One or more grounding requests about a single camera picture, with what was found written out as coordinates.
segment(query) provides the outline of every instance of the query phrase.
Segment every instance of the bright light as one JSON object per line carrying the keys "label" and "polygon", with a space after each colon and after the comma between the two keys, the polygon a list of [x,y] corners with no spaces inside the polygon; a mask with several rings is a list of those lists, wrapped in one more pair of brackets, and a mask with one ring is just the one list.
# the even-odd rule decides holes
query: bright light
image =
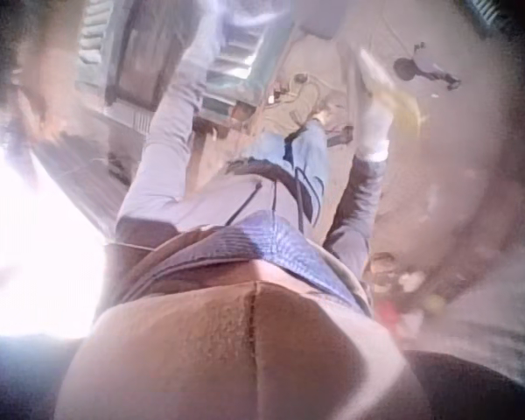
{"label": "bright light", "polygon": [[33,191],[0,148],[0,334],[77,338],[102,287],[104,238],[34,158]]}

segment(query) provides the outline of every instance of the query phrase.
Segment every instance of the brown hat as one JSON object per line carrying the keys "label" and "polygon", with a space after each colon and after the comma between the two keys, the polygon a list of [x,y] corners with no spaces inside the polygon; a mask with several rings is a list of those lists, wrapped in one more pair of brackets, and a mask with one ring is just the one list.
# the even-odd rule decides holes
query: brown hat
{"label": "brown hat", "polygon": [[106,312],[55,418],[429,418],[389,334],[322,296],[241,283]]}

